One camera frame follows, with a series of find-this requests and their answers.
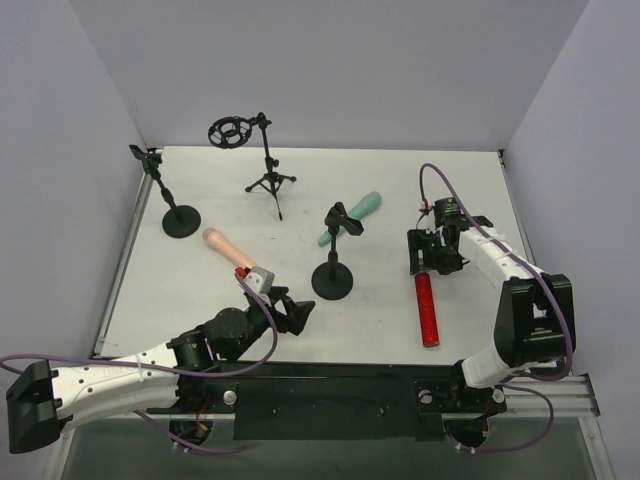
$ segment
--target round base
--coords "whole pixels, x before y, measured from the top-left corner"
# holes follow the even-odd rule
[[[169,210],[162,219],[164,233],[172,238],[185,238],[200,228],[200,214],[195,208],[179,205],[176,210],[182,215],[182,220],[176,217],[173,210]]]
[[[320,298],[325,300],[340,300],[349,295],[353,288],[353,275],[351,270],[338,263],[336,265],[336,278],[329,278],[329,262],[323,263],[313,271],[311,286]]]

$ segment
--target red wire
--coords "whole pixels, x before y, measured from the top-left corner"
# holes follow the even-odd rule
[[[209,403],[211,403],[211,395],[207,395],[207,399],[204,402],[204,405],[200,409],[198,413],[196,413],[196,425],[202,430],[208,430],[202,423],[200,423],[200,415],[202,415],[207,408],[209,408]]]

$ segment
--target gray floor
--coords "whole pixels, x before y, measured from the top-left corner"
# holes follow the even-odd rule
[[[514,445],[535,436],[545,420],[495,420],[492,445]],[[231,437],[230,422],[217,424],[219,446]],[[593,479],[576,419],[559,419],[549,437],[509,454],[457,454],[447,441],[254,442],[247,452],[202,458],[171,453],[171,444],[142,420],[101,420],[78,429],[65,480],[100,479],[328,479],[473,478]]]

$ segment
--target metal bolt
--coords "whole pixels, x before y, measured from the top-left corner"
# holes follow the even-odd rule
[[[493,390],[493,401],[496,403],[504,402],[504,392],[502,390],[498,390],[497,388]]]
[[[420,390],[418,393],[418,400],[420,403],[424,403],[425,405],[430,404],[433,401],[433,396],[431,395],[430,390]]]
[[[224,392],[224,395],[222,396],[222,401],[224,402],[224,404],[229,406],[235,404],[237,399],[238,399],[238,394],[233,390],[227,390],[226,392]]]

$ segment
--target robotic arm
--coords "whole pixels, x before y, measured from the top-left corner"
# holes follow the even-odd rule
[[[279,333],[302,332],[315,302],[294,302],[287,287],[272,286],[274,275],[263,268],[239,269],[239,273],[266,301]],[[245,296],[249,301],[245,311],[225,308],[193,330],[135,355],[103,360],[97,366],[52,369],[48,361],[29,365],[7,392],[9,450],[25,453],[42,448],[61,433],[99,418],[173,406],[179,401],[183,377],[173,370],[218,372],[223,362],[237,360],[269,328],[260,305],[253,296]],[[278,302],[285,313],[276,309]]]
[[[454,198],[435,202],[436,231],[409,230],[410,270],[436,270],[447,275],[461,270],[464,259],[475,264],[494,288],[501,289],[493,341],[461,363],[467,387],[489,388],[511,374],[539,363],[567,355],[558,318],[532,273],[513,259],[505,244],[485,217],[474,217],[488,237],[474,227],[460,211]],[[494,240],[506,246],[505,252]],[[575,327],[571,282],[564,275],[549,275],[518,256],[537,272],[558,301],[575,349]]]

